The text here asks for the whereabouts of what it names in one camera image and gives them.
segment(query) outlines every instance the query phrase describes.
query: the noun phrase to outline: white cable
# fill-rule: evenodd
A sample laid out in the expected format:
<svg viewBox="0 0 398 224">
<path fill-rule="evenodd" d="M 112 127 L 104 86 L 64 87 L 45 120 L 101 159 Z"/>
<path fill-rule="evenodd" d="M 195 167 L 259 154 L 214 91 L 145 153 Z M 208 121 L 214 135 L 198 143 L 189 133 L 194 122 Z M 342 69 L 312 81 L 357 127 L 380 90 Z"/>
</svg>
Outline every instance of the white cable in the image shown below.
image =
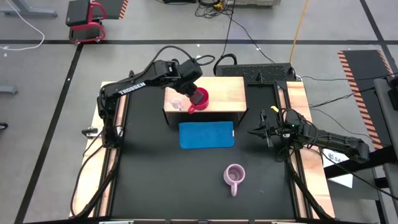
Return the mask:
<svg viewBox="0 0 398 224">
<path fill-rule="evenodd" d="M 42 39 L 42 41 L 40 41 L 40 43 L 39 43 L 38 45 L 36 45 L 36 46 L 34 46 L 34 47 L 25 47 L 25 48 L 23 48 L 23 49 L 9 49 L 9 46 L 5 46 L 5 47 L 0 47 L 0 49 L 18 51 L 18 50 L 36 49 L 37 47 L 40 47 L 40 46 L 43 44 L 44 39 L 45 39 L 44 34 L 43 34 L 40 30 L 38 30 L 36 27 L 32 26 L 32 24 L 28 23 L 24 18 L 22 18 L 22 16 L 18 13 L 18 10 L 15 9 L 14 6 L 12 6 L 12 4 L 11 4 L 8 0 L 6 0 L 6 2 L 8 3 L 8 5 L 10 5 L 10 6 L 12 7 L 12 9 L 17 13 L 17 15 L 18 15 L 26 24 L 28 24 L 31 28 L 35 29 L 37 32 L 39 32 L 40 34 L 42 34 L 43 39 Z"/>
<path fill-rule="evenodd" d="M 296 77 L 298 77 L 300 79 L 300 81 L 303 82 L 303 79 L 301 78 L 300 75 L 296 75 Z"/>
</svg>

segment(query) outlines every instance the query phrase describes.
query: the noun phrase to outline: blue cloth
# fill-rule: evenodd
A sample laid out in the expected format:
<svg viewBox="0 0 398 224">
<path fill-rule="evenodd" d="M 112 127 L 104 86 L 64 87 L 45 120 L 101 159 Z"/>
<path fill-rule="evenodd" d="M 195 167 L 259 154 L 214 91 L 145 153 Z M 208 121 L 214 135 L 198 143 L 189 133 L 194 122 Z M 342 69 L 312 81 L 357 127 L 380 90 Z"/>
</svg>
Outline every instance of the blue cloth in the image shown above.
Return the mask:
<svg viewBox="0 0 398 224">
<path fill-rule="evenodd" d="M 232 121 L 180 123 L 182 149 L 232 147 L 234 144 Z"/>
</svg>

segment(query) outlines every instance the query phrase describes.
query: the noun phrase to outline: concrete floor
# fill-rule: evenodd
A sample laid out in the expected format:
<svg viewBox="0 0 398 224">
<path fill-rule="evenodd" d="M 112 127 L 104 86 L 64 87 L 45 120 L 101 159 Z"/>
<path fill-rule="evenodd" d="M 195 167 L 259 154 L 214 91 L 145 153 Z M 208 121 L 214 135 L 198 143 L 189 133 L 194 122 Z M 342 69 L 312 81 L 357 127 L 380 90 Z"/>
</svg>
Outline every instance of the concrete floor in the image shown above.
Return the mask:
<svg viewBox="0 0 398 224">
<path fill-rule="evenodd" d="M 51 7 L 58 18 L 27 20 L 40 29 L 47 40 L 67 40 L 65 26 L 67 1 L 27 0 L 31 6 Z M 243 25 L 253 39 L 292 40 L 305 0 L 283 0 L 272 9 L 237 8 L 234 19 Z M 398 40 L 395 0 L 366 0 L 385 40 Z M 175 40 L 190 54 L 220 56 L 229 19 L 219 16 L 202 19 L 194 16 L 196 4 L 166 6 L 154 0 L 130 1 L 121 21 L 105 21 L 108 40 L 160 40 L 154 45 L 85 45 L 78 61 L 70 89 L 50 143 L 43 170 L 27 211 L 25 222 L 64 219 L 69 214 L 69 200 L 86 139 L 80 131 L 91 124 L 95 98 L 102 81 L 120 80 L 133 69 L 141 71 L 164 45 L 162 40 Z M 0 45 L 4 40 L 39 40 L 40 35 L 17 17 L 0 14 Z M 230 39 L 247 40 L 236 24 Z M 341 40 L 341 45 L 323 43 L 298 45 L 293 66 L 300 76 L 344 78 L 337 57 L 338 50 L 382 50 L 380 45 L 345 45 L 344 40 L 377 40 L 359 0 L 310 1 L 298 37 L 300 40 Z M 183 44 L 184 40 L 198 44 Z M 220 44 L 206 44 L 215 40 Z M 291 45 L 259 45 L 275 62 L 288 62 Z M 12 45 L 19 48 L 25 45 Z M 398 46 L 388 46 L 398 58 Z M 13 223 L 21 205 L 37 156 L 42 148 L 65 77 L 70 69 L 76 46 L 45 44 L 23 52 L 0 52 L 0 85 L 15 85 L 16 96 L 0 95 L 0 121 L 10 127 L 0 133 L 0 223 Z M 239 63 L 268 63 L 252 44 L 229 44 L 226 53 L 234 53 Z M 162 59 L 185 56 L 167 50 Z M 213 65 L 203 68 L 212 75 Z M 351 93 L 346 82 L 316 82 L 304 79 L 308 101 L 317 104 Z M 337 101 L 321 108 L 352 132 L 366 134 L 354 99 Z M 348 134 L 325 115 L 313 111 L 314 123 L 321 129 Z M 389 220 L 397 223 L 391 200 L 385 198 Z M 332 197 L 336 216 L 356 222 L 378 222 L 376 206 L 370 200 Z"/>
</svg>

